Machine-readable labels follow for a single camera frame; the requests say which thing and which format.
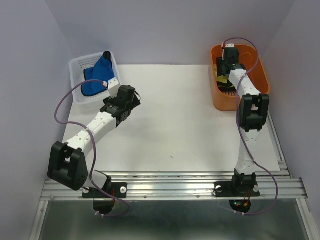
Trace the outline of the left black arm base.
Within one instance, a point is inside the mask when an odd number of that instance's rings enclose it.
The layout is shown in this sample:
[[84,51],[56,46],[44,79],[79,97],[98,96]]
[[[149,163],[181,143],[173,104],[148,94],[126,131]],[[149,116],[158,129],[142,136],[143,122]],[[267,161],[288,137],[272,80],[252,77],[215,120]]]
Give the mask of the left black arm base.
[[[106,186],[102,188],[103,191],[108,193],[109,195],[119,198],[125,199],[127,197],[127,188],[128,184],[126,182],[111,182],[107,183]],[[106,196],[104,193],[100,192],[96,188],[87,187],[88,191],[83,189],[82,198],[84,199],[106,199],[109,196]]]

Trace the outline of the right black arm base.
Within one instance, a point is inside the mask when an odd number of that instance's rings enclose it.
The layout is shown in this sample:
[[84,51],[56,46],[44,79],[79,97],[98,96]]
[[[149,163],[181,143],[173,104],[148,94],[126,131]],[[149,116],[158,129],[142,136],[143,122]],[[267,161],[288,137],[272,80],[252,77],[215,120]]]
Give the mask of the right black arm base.
[[231,181],[216,181],[214,183],[214,196],[217,198],[240,199],[260,197],[260,191],[254,191],[250,186],[233,186]]

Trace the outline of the yellow towel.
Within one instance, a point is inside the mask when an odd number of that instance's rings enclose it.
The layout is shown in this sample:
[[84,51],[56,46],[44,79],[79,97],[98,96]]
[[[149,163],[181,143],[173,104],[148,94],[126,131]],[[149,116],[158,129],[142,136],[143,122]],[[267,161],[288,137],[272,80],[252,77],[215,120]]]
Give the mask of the yellow towel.
[[234,89],[235,86],[228,80],[226,76],[218,76],[216,78],[217,87],[219,89]]

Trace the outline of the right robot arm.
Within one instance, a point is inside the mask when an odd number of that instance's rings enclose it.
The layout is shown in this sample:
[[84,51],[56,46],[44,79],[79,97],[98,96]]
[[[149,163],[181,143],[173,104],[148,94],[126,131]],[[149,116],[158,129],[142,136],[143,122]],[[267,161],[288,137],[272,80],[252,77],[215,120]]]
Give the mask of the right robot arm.
[[234,44],[222,47],[217,58],[217,75],[227,77],[236,88],[236,124],[240,135],[238,161],[230,181],[216,182],[213,195],[220,198],[260,196],[253,154],[258,136],[266,124],[270,98],[252,83],[249,72],[239,61]]

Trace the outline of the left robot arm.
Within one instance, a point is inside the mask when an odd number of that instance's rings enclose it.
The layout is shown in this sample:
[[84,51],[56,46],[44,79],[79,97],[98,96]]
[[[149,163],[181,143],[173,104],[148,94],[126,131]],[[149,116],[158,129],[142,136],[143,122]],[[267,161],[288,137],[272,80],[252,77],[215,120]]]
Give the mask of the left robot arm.
[[97,145],[109,132],[116,129],[141,104],[136,89],[130,85],[108,87],[109,97],[88,125],[78,124],[82,130],[66,142],[57,141],[50,150],[47,175],[71,190],[94,189],[100,197],[111,197],[112,178],[95,168],[87,167],[87,156],[93,153],[97,161]]

